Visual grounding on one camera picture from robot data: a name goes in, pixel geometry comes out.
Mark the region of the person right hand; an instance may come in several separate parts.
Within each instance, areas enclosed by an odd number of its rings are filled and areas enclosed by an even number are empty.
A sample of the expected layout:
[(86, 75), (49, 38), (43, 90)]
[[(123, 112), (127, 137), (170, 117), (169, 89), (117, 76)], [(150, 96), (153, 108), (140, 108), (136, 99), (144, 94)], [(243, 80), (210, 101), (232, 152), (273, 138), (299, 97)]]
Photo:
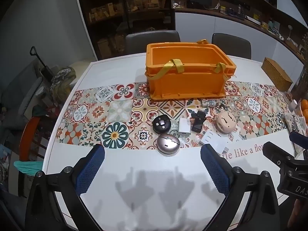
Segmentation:
[(307, 230), (307, 200), (296, 200), (288, 221), (288, 230)]

